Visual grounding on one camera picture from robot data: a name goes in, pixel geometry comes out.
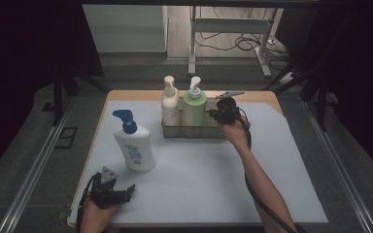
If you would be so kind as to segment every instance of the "white lotion bottle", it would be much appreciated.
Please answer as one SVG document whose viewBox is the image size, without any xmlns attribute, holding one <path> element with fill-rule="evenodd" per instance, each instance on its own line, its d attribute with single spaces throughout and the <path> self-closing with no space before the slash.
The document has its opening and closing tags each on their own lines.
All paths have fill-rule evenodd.
<svg viewBox="0 0 373 233">
<path fill-rule="evenodd" d="M 137 125 L 130 110 L 116 110 L 113 116 L 122 119 L 122 128 L 114 132 L 126 167 L 130 170 L 145 172 L 155 166 L 151 145 L 150 130 Z"/>
<path fill-rule="evenodd" d="M 163 80 L 165 89 L 162 92 L 162 122 L 164 126 L 178 126 L 180 115 L 178 113 L 179 94 L 178 89 L 174 86 L 175 79 L 167 76 Z"/>
</svg>

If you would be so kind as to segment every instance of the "pump head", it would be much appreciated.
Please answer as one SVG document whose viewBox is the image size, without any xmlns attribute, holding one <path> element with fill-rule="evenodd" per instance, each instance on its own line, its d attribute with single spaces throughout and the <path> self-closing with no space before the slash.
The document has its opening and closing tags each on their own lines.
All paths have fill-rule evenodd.
<svg viewBox="0 0 373 233">
<path fill-rule="evenodd" d="M 133 134 L 138 129 L 136 122 L 133 120 L 133 115 L 130 110 L 116 110 L 112 113 L 113 116 L 119 117 L 122 122 L 123 131 L 127 134 Z"/>
<path fill-rule="evenodd" d="M 165 83 L 165 89 L 163 90 L 165 96 L 172 97 L 175 95 L 175 87 L 174 82 L 175 79 L 172 76 L 167 76 L 163 79 L 163 82 Z"/>
<path fill-rule="evenodd" d="M 201 78 L 194 76 L 190 80 L 190 90 L 189 90 L 189 96 L 191 98 L 197 99 L 199 96 L 201 96 L 201 89 L 199 89 L 199 84 L 201 83 Z"/>
</svg>

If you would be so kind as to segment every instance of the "pump bottle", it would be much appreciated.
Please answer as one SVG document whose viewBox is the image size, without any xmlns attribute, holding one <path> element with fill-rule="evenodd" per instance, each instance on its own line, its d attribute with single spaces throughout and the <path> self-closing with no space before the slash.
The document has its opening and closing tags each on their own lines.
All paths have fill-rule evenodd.
<svg viewBox="0 0 373 233">
<path fill-rule="evenodd" d="M 122 128 L 114 132 L 114 137 L 123 153 L 126 167 L 141 172 L 151 170 L 155 166 L 155 160 L 150 130 L 137 125 L 130 110 L 116 110 L 113 116 L 119 117 L 123 122 Z"/>
<path fill-rule="evenodd" d="M 164 126 L 178 126 L 179 113 L 178 89 L 174 86 L 175 79 L 172 76 L 167 76 L 163 80 L 165 89 L 162 92 L 161 107 L 162 107 L 162 123 Z"/>
<path fill-rule="evenodd" d="M 201 78 L 192 77 L 190 90 L 184 94 L 183 126 L 202 126 L 204 122 L 207 95 L 199 89 Z"/>
</svg>

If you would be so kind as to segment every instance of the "blue pump cap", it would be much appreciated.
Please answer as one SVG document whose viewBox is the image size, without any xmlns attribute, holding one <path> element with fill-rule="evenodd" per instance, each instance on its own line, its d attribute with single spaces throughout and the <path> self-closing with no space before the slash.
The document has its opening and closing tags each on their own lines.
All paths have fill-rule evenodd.
<svg viewBox="0 0 373 233">
<path fill-rule="evenodd" d="M 133 115 L 130 110 L 116 110 L 112 113 L 115 117 L 119 117 L 122 122 L 123 132 L 127 134 L 133 134 L 138 129 L 136 122 L 133 121 Z"/>
</svg>

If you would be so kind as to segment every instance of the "hand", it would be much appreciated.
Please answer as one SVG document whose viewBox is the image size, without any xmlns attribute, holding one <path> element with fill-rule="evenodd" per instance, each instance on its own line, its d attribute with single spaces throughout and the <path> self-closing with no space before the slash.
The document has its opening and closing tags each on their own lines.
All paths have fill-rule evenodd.
<svg viewBox="0 0 373 233">
<path fill-rule="evenodd" d="M 244 116 L 241 116 L 244 122 L 247 122 L 247 119 Z M 242 123 L 237 120 L 233 124 L 220 124 L 218 123 L 219 128 L 223 131 L 225 138 L 235 147 L 249 147 L 247 141 L 247 135 L 245 133 L 244 126 Z"/>
<path fill-rule="evenodd" d="M 119 208 L 120 205 L 114 205 L 108 209 L 100 209 L 89 199 L 89 197 L 86 197 L 81 232 L 101 233 L 105 228 L 107 228 L 111 217 L 119 210 Z"/>
</svg>

